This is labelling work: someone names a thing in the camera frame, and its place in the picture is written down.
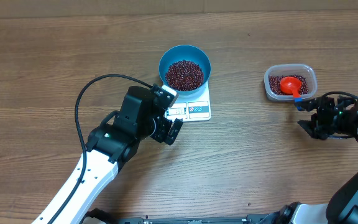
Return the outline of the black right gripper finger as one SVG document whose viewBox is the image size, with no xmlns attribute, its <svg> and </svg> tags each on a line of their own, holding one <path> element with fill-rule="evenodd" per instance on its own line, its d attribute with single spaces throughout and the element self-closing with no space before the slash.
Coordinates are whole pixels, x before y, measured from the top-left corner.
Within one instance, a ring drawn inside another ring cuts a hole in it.
<svg viewBox="0 0 358 224">
<path fill-rule="evenodd" d="M 314 123 L 312 121 L 307 120 L 299 120 L 297 122 L 305 131 L 306 133 L 313 139 L 320 139 L 319 133 L 314 131 Z"/>
<path fill-rule="evenodd" d="M 319 108 L 321 106 L 321 97 L 313 98 L 311 100 L 295 98 L 294 105 L 298 111 L 310 112 L 313 110 L 319 110 Z"/>
</svg>

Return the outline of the red plastic measuring scoop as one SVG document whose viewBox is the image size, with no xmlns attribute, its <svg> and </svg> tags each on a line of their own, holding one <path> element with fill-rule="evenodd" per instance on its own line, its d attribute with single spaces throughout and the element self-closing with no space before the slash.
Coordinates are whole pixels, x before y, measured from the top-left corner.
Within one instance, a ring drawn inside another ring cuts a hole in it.
<svg viewBox="0 0 358 224">
<path fill-rule="evenodd" d="M 286 95 L 292 95 L 295 106 L 298 111 L 302 111 L 303 109 L 297 105 L 297 103 L 301 102 L 301 96 L 299 90 L 302 86 L 301 80 L 295 77 L 284 77 L 280 80 L 280 90 Z"/>
</svg>

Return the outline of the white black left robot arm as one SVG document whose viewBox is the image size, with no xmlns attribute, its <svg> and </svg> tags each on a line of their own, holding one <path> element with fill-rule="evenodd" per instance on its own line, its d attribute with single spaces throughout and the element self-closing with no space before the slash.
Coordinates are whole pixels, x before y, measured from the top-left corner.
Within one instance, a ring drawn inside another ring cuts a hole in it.
<svg viewBox="0 0 358 224">
<path fill-rule="evenodd" d="M 178 95 L 168 86 L 129 87 L 119 111 L 92 130 L 75 170 L 35 223 L 80 223 L 100 192 L 151 137 L 171 145 L 182 121 L 164 117 Z"/>
</svg>

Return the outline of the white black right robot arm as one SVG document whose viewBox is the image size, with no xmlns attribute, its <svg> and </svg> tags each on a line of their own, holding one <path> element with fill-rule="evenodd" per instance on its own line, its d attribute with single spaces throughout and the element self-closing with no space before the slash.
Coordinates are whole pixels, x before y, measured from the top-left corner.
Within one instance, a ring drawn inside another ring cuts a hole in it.
<svg viewBox="0 0 358 224">
<path fill-rule="evenodd" d="M 298 124 L 314 139 L 355 139 L 358 142 L 358 96 L 338 91 L 312 100 L 296 100 L 300 111 L 314 111 L 310 120 Z M 329 203 L 296 203 L 286 209 L 287 223 L 358 223 L 358 172 Z"/>
</svg>

